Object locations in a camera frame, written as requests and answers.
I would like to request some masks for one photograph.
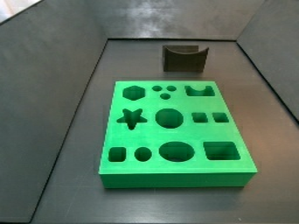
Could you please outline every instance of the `dark gray floor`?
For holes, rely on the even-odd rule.
[[[210,47],[205,73],[165,73],[163,45]],[[245,188],[106,190],[98,175],[115,81],[217,81],[260,169]],[[299,129],[237,43],[110,41],[34,223],[298,222]]]

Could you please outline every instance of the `small circle hole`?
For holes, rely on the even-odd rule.
[[[161,86],[154,86],[154,91],[155,92],[159,92],[159,91],[162,91],[163,90],[163,88],[161,87]]]
[[[173,92],[173,91],[177,90],[177,87],[175,87],[175,86],[169,86],[169,87],[167,87],[167,90]]]
[[[169,100],[171,98],[171,96],[169,94],[162,94],[161,97],[165,99],[165,100]]]

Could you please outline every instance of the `star-shaped hole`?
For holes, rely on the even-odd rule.
[[[138,123],[147,123],[147,120],[142,117],[143,110],[138,109],[131,111],[123,109],[125,116],[117,120],[118,123],[126,123],[130,130],[134,130]]]

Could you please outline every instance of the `shape cutout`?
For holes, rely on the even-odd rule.
[[[204,90],[195,90],[191,86],[185,86],[185,90],[189,96],[216,96],[212,86],[206,86]]]
[[[135,159],[141,162],[146,162],[153,156],[153,152],[149,148],[142,147],[135,150]]]
[[[195,123],[208,123],[209,118],[206,113],[191,113],[191,117]]]
[[[131,101],[137,101],[146,97],[146,89],[139,86],[127,87],[123,91],[123,96]]]
[[[165,100],[170,100],[171,96],[169,94],[161,94],[162,99]]]
[[[125,116],[117,120],[118,123],[127,123],[127,127],[130,130],[134,130],[138,123],[147,123],[147,120],[142,117],[143,110],[138,109],[137,111],[131,111],[129,109],[123,109]]]
[[[113,147],[109,151],[109,161],[110,162],[125,162],[127,159],[127,148]]]
[[[183,124],[183,114],[174,108],[165,108],[155,114],[155,121],[167,129],[177,129]]]
[[[216,123],[229,123],[230,119],[226,113],[213,113]]]
[[[175,86],[169,86],[167,87],[167,90],[171,91],[171,92],[174,92],[177,90],[177,87]]]
[[[163,90],[163,88],[162,88],[161,86],[154,86],[154,87],[153,87],[153,90],[154,90],[155,92],[159,92],[159,91]]]
[[[209,160],[240,160],[240,151],[233,142],[205,142],[204,148]]]
[[[185,162],[194,157],[194,148],[183,142],[170,142],[159,149],[161,156],[171,162]]]

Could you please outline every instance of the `circle hole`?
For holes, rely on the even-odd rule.
[[[173,91],[177,90],[177,87],[175,87],[175,86],[169,86],[169,87],[167,87],[167,90],[173,92]]]
[[[194,157],[194,148],[183,142],[170,142],[159,149],[161,156],[171,162],[185,162]]]
[[[161,97],[165,99],[165,100],[169,100],[171,98],[171,96],[169,94],[162,94]]]
[[[153,156],[153,152],[146,147],[135,150],[135,158],[141,162],[146,162]]]
[[[154,86],[154,91],[159,92],[162,90],[163,90],[163,88],[161,86]]]
[[[177,129],[183,124],[183,114],[173,108],[165,108],[155,114],[155,121],[167,129]]]

